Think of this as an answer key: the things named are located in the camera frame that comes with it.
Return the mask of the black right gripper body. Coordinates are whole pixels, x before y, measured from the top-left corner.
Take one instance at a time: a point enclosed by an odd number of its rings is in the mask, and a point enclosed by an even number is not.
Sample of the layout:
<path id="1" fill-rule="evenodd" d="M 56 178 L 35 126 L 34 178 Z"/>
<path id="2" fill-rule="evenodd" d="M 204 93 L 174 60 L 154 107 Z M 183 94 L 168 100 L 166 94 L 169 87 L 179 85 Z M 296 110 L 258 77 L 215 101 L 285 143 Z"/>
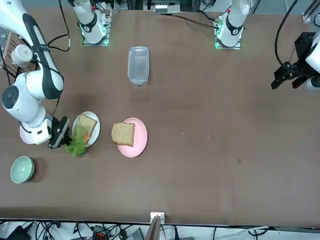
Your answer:
<path id="1" fill-rule="evenodd" d="M 70 145 L 72 138 L 69 136 L 69 123 L 70 119 L 67 116 L 63 116 L 61 120 L 53 117 L 51 138 L 48 142 L 49 148 L 59 148 L 61 145 Z"/>

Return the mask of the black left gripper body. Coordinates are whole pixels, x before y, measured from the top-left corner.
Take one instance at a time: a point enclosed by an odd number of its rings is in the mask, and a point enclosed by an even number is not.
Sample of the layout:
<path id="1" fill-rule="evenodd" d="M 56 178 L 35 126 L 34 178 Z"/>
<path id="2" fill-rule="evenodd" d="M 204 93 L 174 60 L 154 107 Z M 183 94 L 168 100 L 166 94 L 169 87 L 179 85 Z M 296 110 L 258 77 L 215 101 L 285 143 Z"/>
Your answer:
<path id="1" fill-rule="evenodd" d="M 297 55 L 297 61 L 295 63 L 285 62 L 291 70 L 310 70 L 311 67 L 306 62 L 306 58 L 309 55 L 312 43 L 314 39 L 314 32 L 302 32 L 301 35 L 295 40 L 295 51 Z"/>

